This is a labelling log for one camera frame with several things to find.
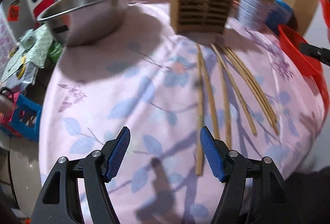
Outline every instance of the pink floral tablecloth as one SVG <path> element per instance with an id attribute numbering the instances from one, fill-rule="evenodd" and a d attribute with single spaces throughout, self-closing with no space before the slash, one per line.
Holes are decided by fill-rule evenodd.
<path id="1" fill-rule="evenodd" d="M 66 48 L 45 97 L 39 140 L 42 181 L 60 156 L 84 158 L 131 130 L 131 143 L 118 176 L 107 184 L 121 223 L 210 223 L 224 184 L 212 175 L 195 175 L 197 130 L 196 45 L 202 45 L 224 137 L 224 110 L 217 57 L 207 47 L 231 47 L 255 76 L 278 116 L 280 135 L 269 126 L 255 97 L 230 63 L 258 136 L 250 131 L 231 85 L 233 149 L 245 157 L 270 156 L 284 178 L 298 166 L 319 133 L 324 105 L 317 87 L 303 78 L 278 47 L 273 34 L 247 31 L 230 18 L 223 35 L 175 35 L 169 5 L 137 2 L 123 26 L 91 46 Z M 212 131 L 209 105 L 205 124 Z M 250 181 L 244 199 L 249 198 Z M 79 181 L 85 223 L 91 223 Z"/>

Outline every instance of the metal bowl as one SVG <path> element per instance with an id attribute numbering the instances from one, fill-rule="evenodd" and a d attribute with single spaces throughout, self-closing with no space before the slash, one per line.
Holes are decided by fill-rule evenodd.
<path id="1" fill-rule="evenodd" d="M 60 0 L 37 18 L 66 46 L 90 44 L 118 28 L 128 0 Z"/>

